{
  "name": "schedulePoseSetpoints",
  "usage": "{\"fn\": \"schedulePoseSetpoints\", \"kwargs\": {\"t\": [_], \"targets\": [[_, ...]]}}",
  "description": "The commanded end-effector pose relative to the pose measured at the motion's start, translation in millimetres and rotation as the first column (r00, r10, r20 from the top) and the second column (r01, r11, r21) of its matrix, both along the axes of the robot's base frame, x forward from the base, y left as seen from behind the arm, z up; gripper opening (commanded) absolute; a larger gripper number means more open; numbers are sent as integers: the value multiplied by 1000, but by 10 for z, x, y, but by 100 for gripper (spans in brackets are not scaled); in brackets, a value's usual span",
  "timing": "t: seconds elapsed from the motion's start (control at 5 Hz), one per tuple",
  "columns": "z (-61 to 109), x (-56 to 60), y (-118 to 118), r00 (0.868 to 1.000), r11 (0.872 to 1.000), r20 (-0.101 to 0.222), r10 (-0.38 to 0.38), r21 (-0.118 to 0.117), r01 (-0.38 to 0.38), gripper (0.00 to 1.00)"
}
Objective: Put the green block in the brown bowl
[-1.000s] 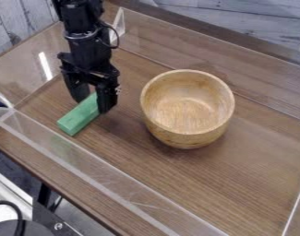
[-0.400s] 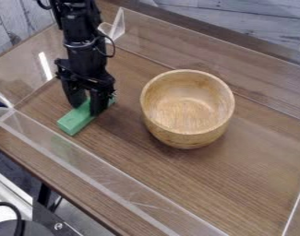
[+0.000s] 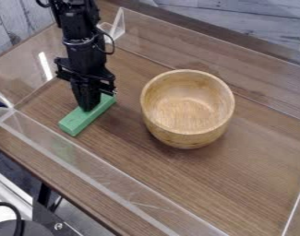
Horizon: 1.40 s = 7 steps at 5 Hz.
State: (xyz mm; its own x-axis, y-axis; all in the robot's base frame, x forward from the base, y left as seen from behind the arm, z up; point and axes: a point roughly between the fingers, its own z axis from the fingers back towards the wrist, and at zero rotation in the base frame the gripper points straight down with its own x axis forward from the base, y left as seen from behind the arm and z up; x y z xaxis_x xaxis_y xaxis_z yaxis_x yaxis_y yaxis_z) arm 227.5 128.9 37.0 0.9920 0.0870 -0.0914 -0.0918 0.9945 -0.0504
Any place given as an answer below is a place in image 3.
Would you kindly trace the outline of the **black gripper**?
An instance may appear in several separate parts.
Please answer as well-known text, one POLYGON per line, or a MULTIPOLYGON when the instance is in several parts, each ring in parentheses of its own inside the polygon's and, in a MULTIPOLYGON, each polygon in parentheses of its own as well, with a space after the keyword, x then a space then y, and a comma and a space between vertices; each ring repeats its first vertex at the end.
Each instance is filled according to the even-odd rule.
POLYGON ((64 42, 68 49, 68 57, 57 57, 57 76, 72 81, 72 91, 79 106, 85 112, 91 112, 101 102, 101 93, 116 96, 116 76, 107 69, 105 42, 72 43, 64 42))

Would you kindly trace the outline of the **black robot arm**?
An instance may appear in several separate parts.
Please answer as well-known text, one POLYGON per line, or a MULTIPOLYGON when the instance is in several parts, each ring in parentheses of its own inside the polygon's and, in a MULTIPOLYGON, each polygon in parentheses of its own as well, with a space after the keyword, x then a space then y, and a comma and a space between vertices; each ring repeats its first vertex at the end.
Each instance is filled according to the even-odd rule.
POLYGON ((62 44, 68 56, 57 57, 56 74, 72 83, 79 106, 91 112, 103 102, 103 93, 115 95, 116 75, 107 68, 105 38, 112 36, 99 28, 100 8, 95 0, 36 0, 50 8, 57 26, 62 30, 62 44))

